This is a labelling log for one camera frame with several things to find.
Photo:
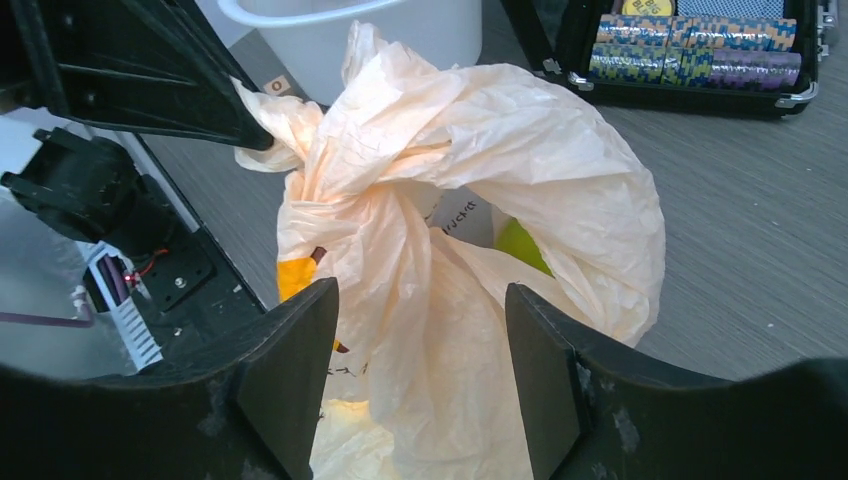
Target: yellow object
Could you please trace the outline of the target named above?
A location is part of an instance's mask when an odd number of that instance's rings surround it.
[[[624,15],[670,17],[674,15],[672,0],[626,0],[621,7]]]
[[[312,257],[277,262],[277,288],[280,301],[286,302],[312,283],[318,264]],[[340,351],[341,342],[333,341],[333,351]]]
[[[553,276],[548,264],[542,259],[542,252],[533,241],[533,237],[524,230],[518,220],[512,219],[507,223],[501,235],[495,241],[495,249],[508,253],[536,270]]]

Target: yellow label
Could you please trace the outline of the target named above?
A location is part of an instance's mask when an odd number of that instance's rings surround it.
[[[625,15],[670,17],[674,15],[672,0],[626,0],[621,8]]]
[[[312,283],[317,268],[318,264],[312,257],[277,262],[277,288],[280,291],[280,301],[286,302],[308,287]],[[335,340],[333,351],[345,353],[347,348]]]

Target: purple poker chip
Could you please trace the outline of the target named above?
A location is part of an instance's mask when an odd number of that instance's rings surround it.
[[[718,49],[713,54],[708,84],[744,90],[780,90],[791,87],[801,71],[801,55]]]

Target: metal latch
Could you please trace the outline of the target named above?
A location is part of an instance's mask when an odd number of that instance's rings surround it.
[[[591,92],[595,89],[595,84],[586,80],[585,78],[577,75],[574,72],[569,72],[568,74],[568,83],[577,87],[581,92]]]
[[[830,49],[839,41],[838,0],[821,0],[818,6],[818,58],[830,55]]]
[[[819,94],[819,84],[817,82],[810,83],[810,88],[801,93],[793,93],[785,97],[781,97],[775,102],[777,108],[794,108],[796,105],[810,103],[816,95]]]
[[[544,68],[546,72],[553,73],[554,75],[562,74],[562,68],[560,68],[559,62],[553,58],[545,59],[545,61],[542,62],[542,68]]]

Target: white bucket rim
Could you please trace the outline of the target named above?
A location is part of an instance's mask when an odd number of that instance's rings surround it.
[[[242,25],[254,28],[286,28],[351,18],[357,15],[362,15],[363,13],[369,13],[399,5],[407,1],[408,0],[373,0],[360,5],[328,10],[326,12],[294,15],[291,17],[266,17],[250,13],[239,5],[239,0],[218,0],[218,7],[224,15],[230,18],[230,20]]]

